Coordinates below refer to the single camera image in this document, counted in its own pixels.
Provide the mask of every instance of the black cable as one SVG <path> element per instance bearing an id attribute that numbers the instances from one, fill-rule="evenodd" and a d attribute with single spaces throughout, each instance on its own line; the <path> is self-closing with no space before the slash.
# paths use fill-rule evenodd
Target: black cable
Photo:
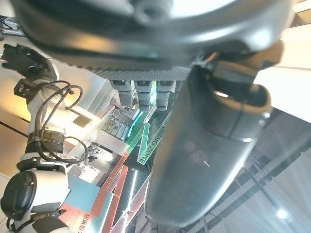
<path id="1" fill-rule="evenodd" d="M 43 138 L 43 134 L 44 134 L 44 130 L 46 125 L 48 124 L 48 122 L 50 121 L 50 119 L 52 118 L 53 114 L 55 113 L 55 111 L 57 110 L 57 108 L 59 107 L 59 105 L 63 102 L 63 100 L 65 99 L 65 97 L 67 96 L 67 94 L 74 94 L 74 92 L 72 91 L 73 88 L 77 88 L 80 90 L 80 95 L 78 97 L 78 99 L 69 107 L 65 107 L 66 110 L 71 109 L 73 106 L 75 106 L 82 98 L 82 94 L 83 94 L 83 89 L 80 86 L 77 85 L 70 85 L 70 83 L 66 82 L 66 81 L 53 81 L 50 83 L 45 83 L 41 86 L 41 88 L 46 87 L 48 85 L 54 84 L 54 83 L 66 83 L 67 86 L 55 91 L 53 94 L 51 94 L 40 106 L 40 108 L 37 111 L 37 114 L 35 116 L 35 141 L 36 141 L 36 148 L 37 148 L 37 152 L 39 153 L 40 157 L 43 158 L 46 161 L 49 162 L 63 162 L 63 163 L 68 163 L 67 166 L 71 166 L 72 164 L 79 164 L 83 161 L 85 161 L 87 159 L 87 147 L 86 145 L 83 143 L 83 141 L 79 140 L 76 137 L 65 137 L 66 138 L 73 138 L 75 140 L 77 140 L 79 143 L 82 144 L 82 146 L 85 149 L 85 156 L 83 159 L 79 160 L 79 161 L 75 161 L 74 159 L 62 159 L 60 158 L 56 153 L 54 153 L 54 151 L 52 151 L 48 145 L 44 142 L 41 141 L 41 139 Z M 40 126 L 40 118 L 42 116 L 42 112 L 45 109 L 45 107 L 47 106 L 47 104 L 54 99 L 56 96 L 62 94 L 61 99 L 57 102 L 57 104 L 53 107 L 51 113 L 49 114 L 48 118 L 46 119 L 46 121 L 44 122 L 43 126 L 41 129 L 39 129 Z M 53 156 L 55 159 L 49 158 L 48 156 L 46 156 L 42 150 L 42 146 L 47 150 L 47 152 Z"/>
<path id="2" fill-rule="evenodd" d="M 8 230 L 10 230 L 10 223 L 11 223 L 11 219 L 8 217 L 8 220 L 6 221 L 6 228 Z"/>

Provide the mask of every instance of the white robotic arm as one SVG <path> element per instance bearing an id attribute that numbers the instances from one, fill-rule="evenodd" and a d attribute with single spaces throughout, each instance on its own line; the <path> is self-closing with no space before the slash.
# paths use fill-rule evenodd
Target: white robotic arm
<path id="1" fill-rule="evenodd" d="M 26 77 L 14 91 L 27 100 L 31 113 L 27 147 L 17 164 L 20 172 L 9 181 L 1 199 L 1 208 L 8 216 L 7 227 L 16 233 L 70 233 L 58 218 L 65 212 L 60 207 L 68 194 L 66 165 L 85 161 L 87 149 L 83 144 L 86 151 L 80 161 L 66 159 L 62 152 L 67 110 L 79 101 L 82 90 L 57 81 L 51 63 L 30 48 L 5 45 L 2 58 L 8 61 L 5 68 Z M 57 83 L 65 83 L 66 87 L 59 88 Z M 67 94 L 73 94 L 74 88 L 80 89 L 80 97 L 66 107 L 63 100 Z"/>

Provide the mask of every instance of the white wall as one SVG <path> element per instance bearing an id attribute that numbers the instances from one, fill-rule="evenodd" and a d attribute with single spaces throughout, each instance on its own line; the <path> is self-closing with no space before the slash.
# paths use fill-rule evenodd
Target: white wall
<path id="1" fill-rule="evenodd" d="M 311 25 L 283 33 L 281 62 L 259 72 L 255 83 L 265 86 L 272 106 L 311 123 Z"/>

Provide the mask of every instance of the metal ceiling beam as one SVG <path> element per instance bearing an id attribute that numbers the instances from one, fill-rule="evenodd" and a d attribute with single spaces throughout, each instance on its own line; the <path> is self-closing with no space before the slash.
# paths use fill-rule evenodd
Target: metal ceiling beam
<path id="1" fill-rule="evenodd" d="M 288 148 L 286 148 L 279 156 L 277 156 L 274 160 L 272 160 L 266 167 L 264 167 L 256 176 L 260 179 L 264 179 L 268 176 L 275 168 L 277 168 L 281 163 L 283 163 L 287 158 L 289 158 L 292 154 L 297 152 L 299 148 L 308 143 L 311 139 L 311 132 L 305 131 L 303 134 L 299 136 L 299 138 L 292 143 Z M 249 180 L 244 185 L 241 186 L 235 193 L 233 193 L 229 198 L 227 198 L 224 202 L 222 202 L 219 206 L 217 206 L 212 213 L 216 216 L 219 216 L 223 213 L 230 205 L 238 201 L 242 198 L 251 188 L 256 186 L 256 184 Z M 214 216 L 207 215 L 205 217 L 206 222 L 210 222 L 214 219 Z M 201 228 L 204 227 L 202 220 L 197 223 L 193 228 L 191 228 L 188 233 L 197 233 Z"/>

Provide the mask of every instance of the ceiling light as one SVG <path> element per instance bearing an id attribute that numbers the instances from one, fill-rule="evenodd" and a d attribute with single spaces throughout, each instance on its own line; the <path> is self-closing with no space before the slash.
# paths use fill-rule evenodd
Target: ceiling light
<path id="1" fill-rule="evenodd" d="M 279 219 L 286 219 L 288 214 L 285 210 L 283 209 L 279 209 L 276 213 L 276 216 L 279 218 Z"/>

